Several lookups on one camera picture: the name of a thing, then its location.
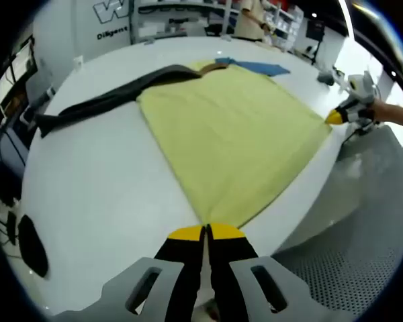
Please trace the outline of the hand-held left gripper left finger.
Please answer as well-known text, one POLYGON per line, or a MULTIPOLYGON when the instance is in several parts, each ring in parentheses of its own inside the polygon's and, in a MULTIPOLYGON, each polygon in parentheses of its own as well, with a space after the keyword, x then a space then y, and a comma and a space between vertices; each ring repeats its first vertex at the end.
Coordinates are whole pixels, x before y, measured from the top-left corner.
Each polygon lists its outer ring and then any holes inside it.
POLYGON ((143 257, 103 285, 98 301, 53 321, 190 321, 201 283, 202 225, 170 233, 155 257, 143 257))

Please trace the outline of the person's left hand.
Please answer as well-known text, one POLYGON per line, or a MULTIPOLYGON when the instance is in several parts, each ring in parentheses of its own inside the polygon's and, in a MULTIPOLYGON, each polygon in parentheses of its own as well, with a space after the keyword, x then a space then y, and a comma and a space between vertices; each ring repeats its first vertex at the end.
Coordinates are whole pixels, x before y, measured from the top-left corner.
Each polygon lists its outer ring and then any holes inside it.
POLYGON ((209 300, 208 302, 196 307, 193 310, 193 315, 191 318, 192 321, 195 322, 203 322, 203 321, 221 321, 220 313, 218 310, 217 303, 214 299, 209 300))

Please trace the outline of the person's right hand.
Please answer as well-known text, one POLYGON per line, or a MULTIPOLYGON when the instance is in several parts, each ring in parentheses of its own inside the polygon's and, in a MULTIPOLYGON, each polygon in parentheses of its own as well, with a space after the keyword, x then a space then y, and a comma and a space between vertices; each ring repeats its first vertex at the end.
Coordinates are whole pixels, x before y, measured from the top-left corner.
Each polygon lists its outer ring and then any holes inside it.
POLYGON ((385 104, 379 99, 375 99, 373 103, 367 107, 370 115, 373 117, 374 121, 385 122, 389 120, 388 104, 385 104))

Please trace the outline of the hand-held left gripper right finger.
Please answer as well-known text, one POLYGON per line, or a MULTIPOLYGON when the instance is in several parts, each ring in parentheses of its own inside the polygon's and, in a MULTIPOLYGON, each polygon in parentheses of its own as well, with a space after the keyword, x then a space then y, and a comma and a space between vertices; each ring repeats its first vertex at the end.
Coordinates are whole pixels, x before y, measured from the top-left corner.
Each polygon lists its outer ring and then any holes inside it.
POLYGON ((206 228, 211 284, 221 321, 352 321, 350 312, 315 301, 309 286, 245 234, 225 224, 206 228))

